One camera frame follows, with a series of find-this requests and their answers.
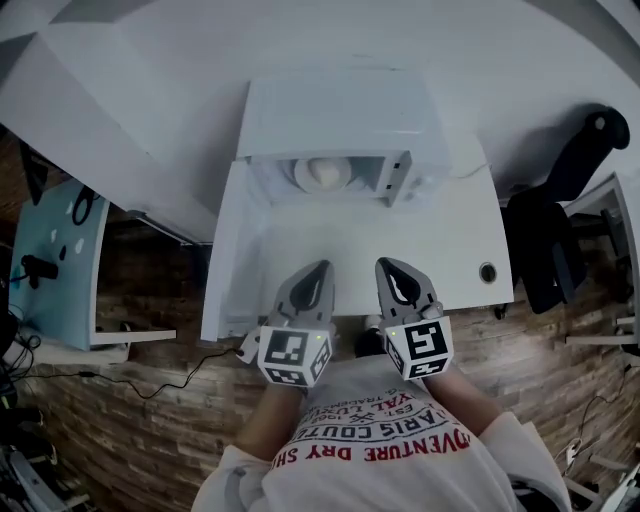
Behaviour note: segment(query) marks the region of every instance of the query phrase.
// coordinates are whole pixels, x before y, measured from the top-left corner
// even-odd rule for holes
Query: black cable
[[[81,372],[78,372],[78,373],[59,373],[59,374],[56,374],[56,375],[23,375],[19,379],[14,380],[13,382],[17,382],[18,380],[23,380],[23,379],[53,379],[53,378],[57,378],[57,377],[84,377],[84,378],[88,378],[88,379],[100,378],[100,379],[107,380],[109,382],[113,382],[114,384],[129,384],[129,386],[131,386],[131,389],[133,389],[140,398],[142,398],[143,400],[150,400],[153,397],[155,397],[158,394],[160,394],[162,392],[162,390],[165,389],[165,388],[174,388],[174,389],[184,389],[184,388],[186,388],[189,385],[189,382],[191,382],[191,379],[193,379],[195,374],[198,372],[198,370],[202,366],[202,363],[204,363],[207,359],[213,359],[215,357],[222,357],[222,356],[227,355],[230,352],[235,352],[238,355],[242,355],[243,354],[242,350],[239,350],[237,348],[230,348],[230,349],[224,350],[223,352],[220,352],[219,354],[211,354],[211,355],[208,355],[208,356],[204,356],[200,360],[198,365],[193,370],[191,370],[189,375],[187,375],[187,378],[185,379],[184,384],[182,384],[181,386],[177,386],[175,384],[169,384],[169,383],[163,384],[162,386],[160,386],[158,389],[156,389],[150,395],[143,395],[142,393],[140,393],[140,391],[138,391],[138,388],[136,388],[136,386],[130,380],[116,380],[116,379],[112,379],[110,377],[105,377],[104,375],[100,375],[99,373],[95,373],[95,372],[91,372],[91,371],[81,371]]]
[[[11,279],[9,279],[10,283],[15,283],[16,281],[22,281],[23,279],[26,279],[27,277],[29,277],[29,274],[25,274],[23,276],[20,277],[12,277]]]
[[[631,366],[630,364],[628,364],[627,366],[624,367],[624,369],[622,370],[622,382],[620,383],[620,388],[618,389],[618,393],[616,394],[615,398],[611,400],[607,400],[603,396],[596,395],[591,400],[589,400],[589,403],[587,403],[587,406],[584,409],[584,414],[582,415],[582,421],[580,422],[580,428],[578,429],[578,438],[582,439],[582,432],[584,431],[584,424],[587,419],[587,412],[589,412],[589,407],[591,406],[591,404],[595,402],[597,399],[602,400],[608,405],[611,405],[616,400],[618,400],[618,398],[620,398],[620,396],[622,395],[622,388],[624,387],[625,379],[627,377],[627,372],[631,370],[631,368],[640,368],[640,366]]]
[[[24,337],[20,335],[18,335],[18,337],[19,337],[18,344],[22,346],[22,351],[20,352],[18,357],[16,357],[16,359],[13,361],[11,366],[8,369],[6,369],[10,377],[13,378],[12,382],[17,382],[18,380],[26,376],[31,371],[31,368],[33,368],[33,363],[35,361],[35,356],[33,354],[33,351],[42,344],[42,339],[37,334],[32,334],[26,340],[24,339]],[[21,373],[16,375],[14,372],[20,369],[20,367],[22,366],[22,363],[24,363],[25,359],[27,358],[27,354],[31,355],[31,360],[29,361],[28,368],[26,370],[22,370]]]

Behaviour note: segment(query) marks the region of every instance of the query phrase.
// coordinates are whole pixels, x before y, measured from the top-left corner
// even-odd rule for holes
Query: light blue desk
[[[82,188],[72,179],[46,191],[37,206],[28,201],[22,207],[11,277],[24,275],[21,260],[31,254],[58,265],[58,278],[40,278],[35,290],[28,279],[11,283],[10,310],[45,338],[85,351],[94,345],[175,338],[175,330],[96,332],[98,268],[109,202],[96,197],[86,220],[77,226],[73,207]],[[78,221],[86,205],[79,205]]]

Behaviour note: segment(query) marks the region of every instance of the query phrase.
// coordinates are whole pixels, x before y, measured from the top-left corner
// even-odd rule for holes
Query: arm
[[[258,459],[273,460],[291,438],[301,401],[300,390],[269,384],[233,445]]]
[[[446,372],[426,377],[422,382],[431,396],[476,437],[502,414],[498,403],[471,384],[453,364]]]
[[[535,429],[528,432],[512,413],[503,413],[453,365],[423,382],[431,396],[485,445],[525,510],[571,510],[562,476]]]

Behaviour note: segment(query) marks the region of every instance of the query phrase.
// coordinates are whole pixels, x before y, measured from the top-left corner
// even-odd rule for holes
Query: cable
[[[606,399],[603,396],[600,395],[595,395],[591,400],[589,400],[589,402],[587,403],[587,406],[584,408],[584,413],[582,414],[582,421],[580,422],[580,427],[578,428],[578,437],[577,438],[573,438],[571,440],[571,442],[562,450],[562,452],[558,453],[558,455],[556,455],[554,457],[554,460],[557,460],[558,457],[565,452],[568,448],[570,448],[571,446],[573,446],[574,444],[577,445],[577,449],[576,449],[576,453],[573,456],[573,461],[567,466],[567,468],[564,470],[564,472],[562,473],[563,476],[568,476],[569,471],[573,468],[575,461],[578,459],[578,457],[587,449],[591,449],[593,448],[598,442],[600,442],[600,440],[596,441],[595,443],[592,443],[588,446],[585,446],[584,448],[582,447],[583,443],[583,439],[582,439],[582,434],[584,433],[584,426],[587,420],[587,414],[589,412],[589,408],[591,407],[591,404],[593,404],[593,402],[595,402],[596,400],[600,399],[603,402],[605,402],[608,405],[612,405],[613,403],[615,403],[618,398],[620,398],[622,396],[622,391],[626,382],[626,377],[627,377],[627,372],[629,370],[631,370],[632,368],[640,368],[640,366],[631,366],[630,364],[626,365],[623,370],[622,370],[622,382],[620,382],[620,387],[618,388],[618,392],[616,393],[616,395],[614,396],[614,398],[612,398],[611,400]]]
[[[17,310],[19,310],[19,311],[20,311],[20,313],[22,313],[22,317],[23,317],[23,318],[26,316],[26,315],[25,315],[25,313],[24,313],[24,309],[22,309],[20,306],[16,306],[15,304],[9,304],[9,307],[10,307],[10,308],[16,308]],[[11,311],[11,310],[9,310],[9,314],[10,314],[10,315],[13,315],[15,318],[18,318],[18,317],[16,317],[16,315],[15,315],[15,314],[13,313],[13,311]]]
[[[27,375],[31,371],[31,368],[33,367],[33,363],[35,361],[35,356],[33,354],[33,351],[42,344],[42,339],[37,334],[32,334],[26,340],[24,339],[24,337],[22,337],[19,334],[18,334],[18,337],[19,337],[19,340],[17,342],[19,345],[22,345],[22,351],[20,352],[18,357],[16,357],[16,359],[13,361],[11,366],[6,369],[9,376],[13,378],[12,382],[17,382],[18,380],[23,378],[25,375]],[[22,372],[16,376],[14,372],[20,369],[20,367],[22,366],[22,363],[24,363],[24,361],[27,358],[27,354],[31,355],[29,366],[26,370],[22,370]]]
[[[95,373],[95,372],[92,372],[92,371],[80,371],[78,373],[59,373],[59,374],[56,374],[56,375],[26,375],[26,374],[24,374],[21,377],[19,377],[17,380],[14,380],[13,382],[17,382],[17,381],[23,380],[23,379],[54,379],[54,378],[57,378],[57,377],[84,377],[84,378],[88,378],[88,379],[100,378],[100,379],[107,380],[109,382],[113,382],[114,384],[129,384],[131,389],[133,389],[136,392],[136,394],[140,398],[142,398],[142,400],[151,400],[155,396],[159,395],[162,392],[162,390],[164,390],[165,388],[174,388],[174,389],[184,389],[184,388],[186,388],[189,385],[189,382],[191,382],[191,379],[193,379],[195,374],[198,372],[198,370],[200,370],[200,367],[202,366],[202,364],[207,359],[213,359],[215,357],[222,357],[222,356],[227,355],[230,352],[235,352],[238,355],[242,355],[244,353],[242,350],[239,350],[239,349],[236,349],[236,348],[230,348],[230,349],[224,350],[223,352],[220,352],[219,354],[211,354],[211,355],[208,355],[208,356],[204,356],[200,360],[198,365],[193,370],[191,370],[189,375],[187,375],[187,378],[185,379],[184,384],[182,384],[181,386],[178,386],[176,384],[166,383],[166,384],[163,384],[162,386],[160,386],[158,389],[156,389],[150,395],[143,395],[142,393],[140,393],[138,388],[130,380],[116,380],[116,379],[112,379],[110,377],[106,377],[104,375],[101,375],[99,373]]]
[[[29,277],[29,274],[25,274],[23,276],[20,277],[12,277],[11,279],[9,279],[10,283],[15,283],[16,281],[22,281],[23,279],[26,279],[27,277]]]
[[[627,372],[633,368],[633,366],[626,366],[622,372],[622,382],[620,383],[620,388],[618,388],[618,393],[616,394],[615,398],[611,399],[611,400],[607,400],[605,397],[600,396],[600,395],[596,395],[594,396],[591,400],[589,400],[589,403],[587,403],[587,406],[584,409],[584,414],[582,415],[582,421],[580,422],[580,429],[578,430],[578,438],[582,439],[582,432],[584,431],[584,424],[586,422],[587,419],[587,412],[589,412],[589,407],[591,406],[591,404],[593,402],[595,402],[597,399],[602,400],[603,402],[607,403],[608,405],[611,405],[613,403],[615,403],[615,401],[620,398],[620,395],[622,395],[622,388],[624,387],[624,383],[625,383],[625,379],[627,377]]]

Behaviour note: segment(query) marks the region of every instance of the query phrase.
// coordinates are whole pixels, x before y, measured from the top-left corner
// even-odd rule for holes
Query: white wall
[[[0,57],[14,41],[0,45]],[[144,211],[194,240],[210,239],[215,216],[177,174],[163,179],[158,163],[105,114],[44,38],[35,35],[1,78],[0,120],[20,138],[121,208]]]
[[[588,39],[640,87],[640,10],[631,0],[526,1]]]
[[[158,158],[170,166],[188,158],[201,177],[194,183],[215,187],[224,175],[252,77],[336,66],[424,70],[445,121],[479,134],[503,195],[548,171],[576,129],[567,114],[584,102],[615,106],[632,132],[630,148],[593,184],[635,169],[640,156],[636,84],[573,29],[520,1],[159,0],[119,26],[185,108],[181,137]]]
[[[66,7],[64,0],[24,1],[30,9],[18,13],[17,33],[38,31],[34,41],[46,43],[62,66],[56,72],[86,95],[75,108],[90,104],[95,122],[122,136],[123,154],[131,156],[120,160],[116,174],[91,179],[115,191],[112,177],[128,176],[124,195],[153,202],[165,217],[179,211],[188,221],[195,215],[190,210],[199,212],[197,230],[209,239],[248,83],[280,71],[422,70],[444,122],[478,135],[502,196],[515,184],[544,177],[579,128],[576,108],[585,103],[618,108],[632,134],[630,147],[613,153],[590,186],[613,170],[635,171],[640,161],[640,88],[620,69],[620,59],[522,1],[82,0]],[[57,11],[42,8],[54,3]],[[3,25],[6,9],[0,40],[16,35],[13,25]],[[30,94],[55,101],[47,80]],[[29,101],[13,92],[11,101]],[[4,105],[27,133],[33,120],[20,118],[18,108],[13,112],[9,99]],[[150,178],[131,178],[139,165]],[[161,193],[144,185],[149,179]],[[161,204],[164,198],[171,204]]]

